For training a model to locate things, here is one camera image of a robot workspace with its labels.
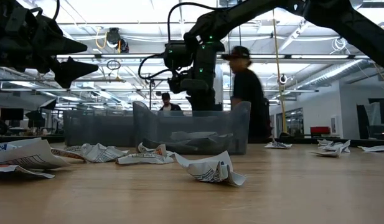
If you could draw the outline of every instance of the exposed ductwork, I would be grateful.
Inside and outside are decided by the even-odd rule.
[[[350,75],[360,70],[372,67],[373,63],[369,60],[354,60],[340,65],[333,65],[329,68],[323,69],[320,72],[311,76],[307,80],[304,80],[298,85],[294,85],[289,89],[298,90],[301,88],[307,88],[308,86],[315,85],[321,86],[329,84],[332,81],[339,80],[347,75]]]

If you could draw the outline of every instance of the gray plastic bin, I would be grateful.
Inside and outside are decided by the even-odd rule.
[[[135,146],[132,111],[64,111],[63,128],[67,146],[81,146],[84,143]]]
[[[136,145],[149,148],[166,144],[179,154],[245,154],[250,121],[250,102],[232,111],[149,111],[133,103]]]

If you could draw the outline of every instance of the crumpled newspaper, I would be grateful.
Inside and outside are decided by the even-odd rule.
[[[173,152],[166,150],[166,145],[161,144],[155,149],[146,148],[141,144],[138,146],[139,153],[127,155],[118,158],[117,164],[130,165],[130,164],[168,164],[174,162],[171,156]]]
[[[384,152],[384,146],[374,146],[374,147],[359,146],[359,148],[363,149],[365,152]]]
[[[55,150],[57,153],[60,152],[60,149],[52,149]],[[108,146],[105,147],[102,144],[96,144],[96,145],[90,145],[90,144],[83,144],[82,146],[71,146],[67,147],[65,149],[68,152],[73,152],[80,157],[84,158],[84,160],[88,162],[110,162],[115,161],[117,158],[126,156],[128,151],[121,151],[114,146]]]
[[[293,144],[283,144],[281,142],[277,142],[272,140],[272,142],[268,143],[265,148],[268,149],[290,149]]]
[[[318,148],[322,149],[322,150],[325,150],[325,151],[335,152],[336,150],[338,150],[338,148],[344,146],[344,144],[342,144],[341,142],[327,141],[326,139],[324,139],[324,140],[317,140],[317,141],[318,141],[318,143],[320,145]],[[348,147],[345,147],[345,148],[343,148],[342,152],[350,153],[351,151],[349,150]]]
[[[350,146],[350,143],[351,143],[351,140],[348,140],[346,143],[341,144],[340,147],[337,147],[337,149],[335,151],[323,150],[322,152],[311,152],[311,153],[313,153],[317,156],[322,156],[322,157],[338,158],[338,157],[340,157],[341,152],[348,149],[348,147]]]
[[[217,156],[188,160],[175,153],[177,162],[186,170],[188,174],[201,182],[228,182],[231,185],[241,186],[246,177],[233,171],[232,162],[228,151]]]

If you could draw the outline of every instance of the ceiling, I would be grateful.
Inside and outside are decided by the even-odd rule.
[[[24,7],[41,7],[46,16],[52,17],[55,12],[56,2],[54,0],[18,0]],[[164,44],[167,42],[167,14],[171,7],[181,0],[62,0],[57,23],[68,38],[80,41],[88,46],[87,52],[83,54],[112,54],[116,50],[110,48],[105,43],[105,32],[111,27],[118,27],[121,37],[129,45],[129,54],[154,54],[164,51]],[[190,0],[204,5],[218,7],[218,0]],[[384,8],[373,8],[369,1],[365,1],[360,13],[367,16],[374,23],[384,28]],[[194,6],[182,6],[175,10],[171,15],[171,38],[181,39],[195,23],[197,18],[209,12]],[[274,10],[276,18],[276,34],[278,40],[279,54],[293,55],[345,55],[362,54],[354,46],[348,44],[344,39],[340,39],[333,30],[317,27],[306,22],[303,18],[288,13],[282,9]],[[223,39],[225,48],[230,50],[233,46],[242,45],[250,49],[252,54],[273,55],[275,51],[275,41],[273,38],[273,14],[264,13],[257,16],[250,22],[234,28]],[[106,60],[79,59],[83,62],[97,63],[101,66],[100,70],[89,74],[83,79],[85,82],[75,82],[72,88],[104,88],[104,89],[125,89],[126,91],[113,91],[109,93],[111,97],[100,99],[102,96],[94,96],[90,93],[79,94],[81,100],[86,102],[102,101],[106,103],[115,102],[116,98],[122,103],[129,103],[133,100],[148,102],[149,85],[138,78],[140,58],[117,59],[121,62],[119,70],[111,71],[106,66]],[[289,82],[303,82],[315,73],[337,63],[345,63],[346,60],[280,60],[279,71],[289,77]],[[218,69],[223,74],[224,99],[229,99],[229,87],[232,79],[230,78],[229,67],[226,62],[219,60]],[[146,62],[142,73],[156,73],[165,69],[162,59],[154,59]],[[259,76],[265,89],[277,89],[278,67],[276,60],[254,60],[251,69]],[[35,70],[26,71],[26,79],[39,80],[46,82],[34,83],[44,88],[58,88],[52,82],[54,75],[51,73],[41,75]],[[171,74],[163,73],[157,78],[169,78]],[[166,82],[157,85],[155,90],[168,91]],[[160,105],[159,97],[152,93],[155,99],[156,109]],[[189,103],[185,100],[185,94],[172,95],[174,101],[182,105],[184,109],[189,109]]]

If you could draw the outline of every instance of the desk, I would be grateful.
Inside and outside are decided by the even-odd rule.
[[[332,159],[315,148],[249,145],[232,156],[248,177],[240,188],[198,182],[178,163],[76,164],[52,180],[0,181],[0,223],[384,223],[384,154]]]

